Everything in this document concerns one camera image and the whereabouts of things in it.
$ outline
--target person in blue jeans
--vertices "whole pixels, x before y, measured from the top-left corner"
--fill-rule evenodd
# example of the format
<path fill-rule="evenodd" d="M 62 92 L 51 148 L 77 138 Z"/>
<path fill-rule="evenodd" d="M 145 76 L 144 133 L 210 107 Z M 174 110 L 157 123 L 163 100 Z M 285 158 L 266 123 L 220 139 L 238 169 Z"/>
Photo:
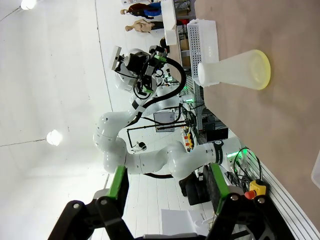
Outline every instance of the person in blue jeans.
<path fill-rule="evenodd" d="M 136 3 L 129 7 L 129 9 L 122 9 L 122 15 L 131 14 L 136 17 L 144 17 L 146 19 L 154 19 L 155 16 L 162 14 L 160 2 L 153 2 L 150 4 Z"/>

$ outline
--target ceiling light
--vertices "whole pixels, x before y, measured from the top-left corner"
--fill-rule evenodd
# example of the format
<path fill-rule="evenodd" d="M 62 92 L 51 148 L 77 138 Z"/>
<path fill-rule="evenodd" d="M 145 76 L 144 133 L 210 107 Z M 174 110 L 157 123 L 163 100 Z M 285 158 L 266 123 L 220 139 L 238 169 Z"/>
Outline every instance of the ceiling light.
<path fill-rule="evenodd" d="M 37 0 L 22 0 L 20 7 L 23 10 L 30 10 L 35 7 Z"/>
<path fill-rule="evenodd" d="M 46 141 L 54 146 L 58 146 L 61 143 L 62 139 L 62 134 L 55 129 L 49 132 L 46 136 Z"/>

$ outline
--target beige shirt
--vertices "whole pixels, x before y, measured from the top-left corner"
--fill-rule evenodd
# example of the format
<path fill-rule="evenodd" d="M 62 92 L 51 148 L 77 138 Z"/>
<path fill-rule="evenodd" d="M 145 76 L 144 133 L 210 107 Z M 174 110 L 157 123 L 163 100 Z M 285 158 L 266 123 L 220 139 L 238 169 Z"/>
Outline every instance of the beige shirt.
<path fill-rule="evenodd" d="M 131 27 L 133 27 L 137 32 L 149 33 L 151 31 L 152 23 L 144 19 L 140 19 L 135 21 Z"/>

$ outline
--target plastic cup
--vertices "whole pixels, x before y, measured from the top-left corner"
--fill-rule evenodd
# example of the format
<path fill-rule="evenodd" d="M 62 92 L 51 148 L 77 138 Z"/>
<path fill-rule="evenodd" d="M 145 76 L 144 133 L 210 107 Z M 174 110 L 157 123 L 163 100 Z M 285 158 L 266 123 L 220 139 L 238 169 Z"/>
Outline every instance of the plastic cup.
<path fill-rule="evenodd" d="M 250 50 L 217 63 L 200 62 L 198 77 L 203 87 L 221 82 L 262 90 L 270 81 L 271 68 L 262 51 Z"/>

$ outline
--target perforated basket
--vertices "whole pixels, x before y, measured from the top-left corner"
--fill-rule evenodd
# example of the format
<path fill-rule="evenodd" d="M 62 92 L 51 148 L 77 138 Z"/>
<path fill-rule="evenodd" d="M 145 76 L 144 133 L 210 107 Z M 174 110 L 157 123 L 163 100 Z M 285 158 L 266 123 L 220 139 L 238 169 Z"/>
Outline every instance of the perforated basket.
<path fill-rule="evenodd" d="M 216 21 L 195 19 L 187 24 L 192 79 L 198 85 L 198 64 L 219 62 Z"/>

